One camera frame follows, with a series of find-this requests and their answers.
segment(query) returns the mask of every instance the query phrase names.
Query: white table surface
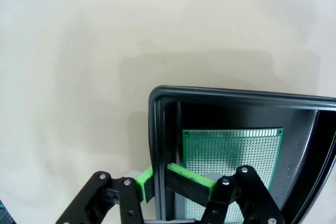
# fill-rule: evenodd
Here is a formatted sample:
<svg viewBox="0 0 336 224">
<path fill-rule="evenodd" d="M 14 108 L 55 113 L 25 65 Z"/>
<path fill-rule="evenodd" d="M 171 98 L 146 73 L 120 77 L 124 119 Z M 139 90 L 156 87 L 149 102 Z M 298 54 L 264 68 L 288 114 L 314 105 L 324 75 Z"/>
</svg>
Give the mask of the white table surface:
<svg viewBox="0 0 336 224">
<path fill-rule="evenodd" d="M 0 199 L 54 223 L 93 172 L 145 169 L 161 84 L 336 97 L 335 17 L 335 0 L 0 0 Z M 335 183 L 304 224 L 336 223 Z"/>
</svg>

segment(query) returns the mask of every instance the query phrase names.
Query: metal bolt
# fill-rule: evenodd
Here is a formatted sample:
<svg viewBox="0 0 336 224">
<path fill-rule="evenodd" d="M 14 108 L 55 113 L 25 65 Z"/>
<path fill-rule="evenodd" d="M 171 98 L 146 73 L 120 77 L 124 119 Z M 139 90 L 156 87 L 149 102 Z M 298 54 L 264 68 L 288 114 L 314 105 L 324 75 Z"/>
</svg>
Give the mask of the metal bolt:
<svg viewBox="0 0 336 224">
<path fill-rule="evenodd" d="M 126 180 L 124 181 L 124 184 L 125 184 L 126 186 L 129 186 L 129 185 L 131 184 L 131 181 L 130 181 L 129 179 L 126 179 Z"/>
<path fill-rule="evenodd" d="M 228 180 L 227 178 L 224 178 L 222 180 L 222 184 L 225 185 L 225 186 L 227 186 L 228 184 L 230 184 L 230 180 Z"/>
<path fill-rule="evenodd" d="M 267 223 L 268 224 L 277 224 L 277 220 L 274 219 L 274 218 L 269 218 Z"/>
</svg>

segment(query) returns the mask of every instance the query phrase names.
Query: black tray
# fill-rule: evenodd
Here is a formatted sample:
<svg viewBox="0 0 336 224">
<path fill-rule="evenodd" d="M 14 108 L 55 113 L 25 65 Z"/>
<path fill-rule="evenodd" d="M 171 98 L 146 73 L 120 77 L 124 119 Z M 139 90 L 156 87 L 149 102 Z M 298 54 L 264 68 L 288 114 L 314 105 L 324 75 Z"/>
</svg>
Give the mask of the black tray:
<svg viewBox="0 0 336 224">
<path fill-rule="evenodd" d="M 286 223 L 299 223 L 335 162 L 336 99 L 227 89 L 155 88 L 149 98 L 149 144 L 156 217 L 184 218 L 184 199 L 164 189 L 166 165 L 183 165 L 183 129 L 273 127 L 283 127 L 284 133 L 269 191 Z"/>
</svg>

